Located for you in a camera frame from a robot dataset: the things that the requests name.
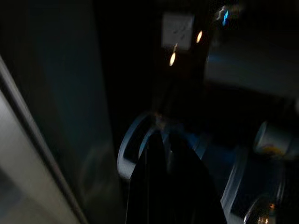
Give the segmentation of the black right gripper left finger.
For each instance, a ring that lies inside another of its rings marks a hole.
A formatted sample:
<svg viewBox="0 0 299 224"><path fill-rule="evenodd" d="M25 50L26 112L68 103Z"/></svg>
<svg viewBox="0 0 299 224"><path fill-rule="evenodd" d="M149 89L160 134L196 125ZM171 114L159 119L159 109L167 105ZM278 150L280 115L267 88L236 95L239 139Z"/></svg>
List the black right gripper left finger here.
<svg viewBox="0 0 299 224"><path fill-rule="evenodd" d="M167 224L168 205L164 145L155 131L145 146L131 175L127 204L127 224Z"/></svg>

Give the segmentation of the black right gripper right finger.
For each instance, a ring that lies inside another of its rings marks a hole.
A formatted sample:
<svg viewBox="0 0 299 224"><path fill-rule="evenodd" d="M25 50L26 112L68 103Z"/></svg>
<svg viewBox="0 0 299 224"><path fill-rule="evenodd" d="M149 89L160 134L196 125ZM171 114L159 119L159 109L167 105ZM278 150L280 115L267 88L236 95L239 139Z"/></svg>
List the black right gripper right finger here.
<svg viewBox="0 0 299 224"><path fill-rule="evenodd" d="M170 135L168 174L174 224L226 224L208 169L179 135Z"/></svg>

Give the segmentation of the white tiered plastic container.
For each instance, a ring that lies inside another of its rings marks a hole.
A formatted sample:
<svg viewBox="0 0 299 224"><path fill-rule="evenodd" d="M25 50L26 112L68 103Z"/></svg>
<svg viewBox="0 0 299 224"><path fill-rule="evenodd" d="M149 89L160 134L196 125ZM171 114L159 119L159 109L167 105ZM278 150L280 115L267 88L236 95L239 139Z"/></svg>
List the white tiered plastic container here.
<svg viewBox="0 0 299 224"><path fill-rule="evenodd" d="M280 210L282 224L299 224L299 158L286 160L278 156L257 154L253 146L249 148L231 144L222 136L213 137L205 132L191 131L180 123L151 113L141 114L133 121L119 148L117 170L127 182L128 194L131 175L145 141L155 131L160 132L164 145L167 224L174 224L168 174L170 135L179 135L187 140L208 169L220 198L226 224L243 224L248 209L261 194L283 196Z"/></svg>

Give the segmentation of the stainless steel bowl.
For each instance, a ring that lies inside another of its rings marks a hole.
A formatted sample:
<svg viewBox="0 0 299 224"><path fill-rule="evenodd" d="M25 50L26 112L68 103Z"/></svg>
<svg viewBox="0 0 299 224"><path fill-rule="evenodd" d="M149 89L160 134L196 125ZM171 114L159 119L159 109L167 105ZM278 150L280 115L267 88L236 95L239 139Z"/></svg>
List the stainless steel bowl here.
<svg viewBox="0 0 299 224"><path fill-rule="evenodd" d="M248 209L243 224L282 224L283 196L259 195Z"/></svg>

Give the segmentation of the white printed mug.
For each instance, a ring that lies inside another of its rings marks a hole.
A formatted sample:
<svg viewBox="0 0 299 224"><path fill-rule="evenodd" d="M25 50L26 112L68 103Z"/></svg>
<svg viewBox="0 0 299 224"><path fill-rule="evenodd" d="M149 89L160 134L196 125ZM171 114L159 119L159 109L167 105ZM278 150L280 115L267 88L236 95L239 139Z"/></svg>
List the white printed mug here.
<svg viewBox="0 0 299 224"><path fill-rule="evenodd" d="M263 122L256 134L253 150L257 154L268 154L286 160L299 158L299 134Z"/></svg>

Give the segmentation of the white wall socket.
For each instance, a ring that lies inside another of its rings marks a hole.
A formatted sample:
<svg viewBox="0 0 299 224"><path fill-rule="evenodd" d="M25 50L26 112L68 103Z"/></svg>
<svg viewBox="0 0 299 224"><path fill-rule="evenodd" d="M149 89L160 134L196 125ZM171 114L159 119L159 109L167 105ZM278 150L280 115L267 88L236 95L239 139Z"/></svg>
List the white wall socket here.
<svg viewBox="0 0 299 224"><path fill-rule="evenodd" d="M192 43L194 15L165 13L162 18L161 46L189 50Z"/></svg>

